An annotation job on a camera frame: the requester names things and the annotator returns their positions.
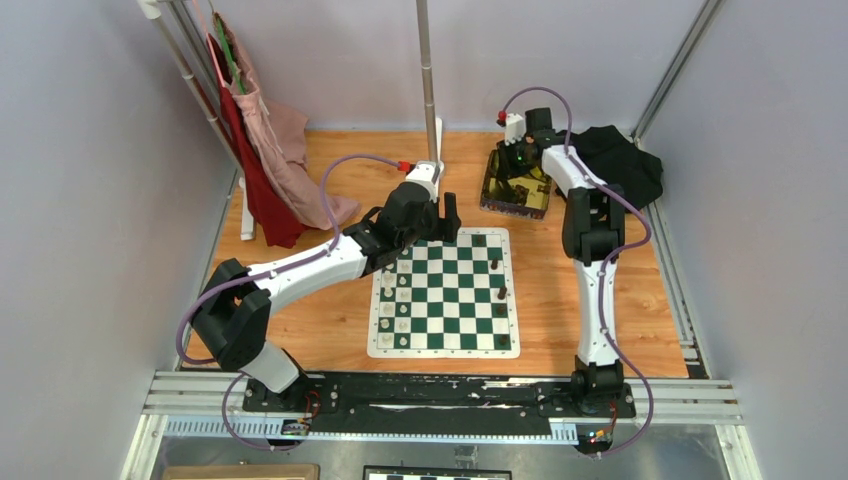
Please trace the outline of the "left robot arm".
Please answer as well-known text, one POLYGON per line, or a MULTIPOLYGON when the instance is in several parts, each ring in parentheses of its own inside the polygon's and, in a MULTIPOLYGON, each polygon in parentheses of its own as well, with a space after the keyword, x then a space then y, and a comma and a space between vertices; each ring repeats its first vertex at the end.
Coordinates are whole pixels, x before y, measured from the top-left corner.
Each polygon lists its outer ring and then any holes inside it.
POLYGON ((268 340, 271 317, 324 288, 388 267, 420 240, 453 242, 460 225, 455 193, 432 196, 423 185, 405 181, 384 206, 373 208, 338 238, 266 264, 223 262, 186 324, 222 370, 257 380, 279 411, 296 412, 306 400, 305 374, 291 355, 268 340))

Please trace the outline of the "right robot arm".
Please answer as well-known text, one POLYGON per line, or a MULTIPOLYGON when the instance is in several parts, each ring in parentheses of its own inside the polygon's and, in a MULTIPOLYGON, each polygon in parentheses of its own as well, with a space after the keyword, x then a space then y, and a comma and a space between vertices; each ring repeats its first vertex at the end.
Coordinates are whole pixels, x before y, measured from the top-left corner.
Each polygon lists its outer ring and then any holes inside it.
POLYGON ((565 255, 576 271, 581 330, 568 397, 577 413, 596 417, 617 402, 624 389, 615 339, 614 285, 624 245, 623 207, 610 187, 579 157, 564 134, 550 128, 550 110, 524 115, 500 111, 503 143, 510 159, 532 160, 566 196, 562 226, 565 255))

